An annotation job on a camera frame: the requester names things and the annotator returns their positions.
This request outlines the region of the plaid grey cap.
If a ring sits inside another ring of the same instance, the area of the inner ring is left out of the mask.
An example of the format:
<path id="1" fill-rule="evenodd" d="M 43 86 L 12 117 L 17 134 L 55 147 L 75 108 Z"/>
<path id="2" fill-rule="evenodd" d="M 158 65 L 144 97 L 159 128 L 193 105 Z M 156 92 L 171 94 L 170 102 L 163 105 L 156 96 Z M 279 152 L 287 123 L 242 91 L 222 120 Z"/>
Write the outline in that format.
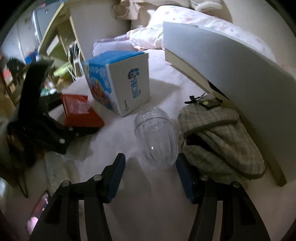
<path id="1" fill-rule="evenodd" d="M 237 111 L 211 95 L 190 96 L 180 110 L 180 150 L 216 182 L 247 184 L 260 179 L 265 161 Z"/>

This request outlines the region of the blue bandage carton box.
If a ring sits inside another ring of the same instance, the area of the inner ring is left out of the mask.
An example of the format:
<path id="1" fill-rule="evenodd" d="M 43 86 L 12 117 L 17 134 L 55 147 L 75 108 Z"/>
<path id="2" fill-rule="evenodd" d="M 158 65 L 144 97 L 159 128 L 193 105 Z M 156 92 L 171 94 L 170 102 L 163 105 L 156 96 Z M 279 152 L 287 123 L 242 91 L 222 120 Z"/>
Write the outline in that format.
<path id="1" fill-rule="evenodd" d="M 83 71 L 93 98 L 124 117 L 151 99 L 149 54 L 107 51 L 84 61 Z"/>

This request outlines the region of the clear ribbed plastic jar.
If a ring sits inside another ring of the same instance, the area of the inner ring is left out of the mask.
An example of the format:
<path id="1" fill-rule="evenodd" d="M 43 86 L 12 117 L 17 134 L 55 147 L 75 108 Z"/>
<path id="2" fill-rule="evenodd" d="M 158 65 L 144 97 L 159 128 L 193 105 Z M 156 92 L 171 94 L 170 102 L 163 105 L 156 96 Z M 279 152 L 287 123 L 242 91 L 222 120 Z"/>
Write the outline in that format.
<path id="1" fill-rule="evenodd" d="M 143 161 L 156 169 L 173 166 L 179 147 L 168 114 L 161 108 L 141 110 L 135 116 L 134 126 Z"/>

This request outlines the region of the grey fabric storage bin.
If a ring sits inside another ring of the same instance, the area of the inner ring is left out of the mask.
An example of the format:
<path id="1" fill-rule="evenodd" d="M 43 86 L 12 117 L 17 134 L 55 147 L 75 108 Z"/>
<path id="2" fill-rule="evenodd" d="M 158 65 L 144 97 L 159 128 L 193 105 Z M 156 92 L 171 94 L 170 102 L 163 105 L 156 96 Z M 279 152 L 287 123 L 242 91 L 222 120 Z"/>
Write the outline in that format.
<path id="1" fill-rule="evenodd" d="M 188 24 L 163 24 L 165 58 L 235 108 L 277 185 L 295 180 L 295 79 L 243 42 Z"/>

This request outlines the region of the red snack packet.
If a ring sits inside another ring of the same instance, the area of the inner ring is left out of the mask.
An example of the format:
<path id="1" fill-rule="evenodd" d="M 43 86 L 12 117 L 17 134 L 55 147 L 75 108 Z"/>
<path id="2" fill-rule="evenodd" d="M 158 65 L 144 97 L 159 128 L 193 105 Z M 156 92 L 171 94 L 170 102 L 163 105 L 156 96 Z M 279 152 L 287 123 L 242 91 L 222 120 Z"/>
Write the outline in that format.
<path id="1" fill-rule="evenodd" d="M 61 100 L 65 113 L 65 126 L 102 128 L 104 121 L 88 102 L 87 95 L 62 94 Z"/>

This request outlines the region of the wooden bedside shelf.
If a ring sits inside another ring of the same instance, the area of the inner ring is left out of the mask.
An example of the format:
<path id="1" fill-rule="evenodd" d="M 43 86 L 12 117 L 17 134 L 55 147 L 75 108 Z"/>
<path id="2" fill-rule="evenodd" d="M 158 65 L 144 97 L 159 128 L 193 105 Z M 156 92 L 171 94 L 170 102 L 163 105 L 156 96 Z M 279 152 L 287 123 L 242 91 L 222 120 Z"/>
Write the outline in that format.
<path id="1" fill-rule="evenodd" d="M 83 1 L 65 1 L 59 7 L 49 21 L 43 38 L 38 48 L 38 54 L 42 57 L 63 60 L 70 63 L 67 68 L 73 80 L 83 75 L 82 64 L 84 60 L 71 7 L 81 5 Z"/>

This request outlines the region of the lavender folded blanket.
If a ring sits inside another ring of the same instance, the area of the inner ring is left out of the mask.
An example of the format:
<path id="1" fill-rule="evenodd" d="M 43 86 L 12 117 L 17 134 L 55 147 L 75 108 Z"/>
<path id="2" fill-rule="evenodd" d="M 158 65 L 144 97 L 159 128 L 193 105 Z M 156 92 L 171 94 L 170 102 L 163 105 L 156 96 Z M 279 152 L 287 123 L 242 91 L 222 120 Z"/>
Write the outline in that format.
<path id="1" fill-rule="evenodd" d="M 108 51 L 137 51 L 137 49 L 133 47 L 127 35 L 99 39 L 93 44 L 93 57 Z"/>

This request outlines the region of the beige handbag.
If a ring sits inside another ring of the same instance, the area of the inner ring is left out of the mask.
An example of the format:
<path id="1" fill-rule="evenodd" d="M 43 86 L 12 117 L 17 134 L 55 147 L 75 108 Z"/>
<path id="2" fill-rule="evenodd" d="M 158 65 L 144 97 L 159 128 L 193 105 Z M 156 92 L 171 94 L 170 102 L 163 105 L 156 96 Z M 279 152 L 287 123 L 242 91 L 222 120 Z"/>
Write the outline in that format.
<path id="1" fill-rule="evenodd" d="M 124 0 L 113 6 L 114 15 L 123 20 L 137 20 L 140 9 L 149 4 L 147 1 Z"/>

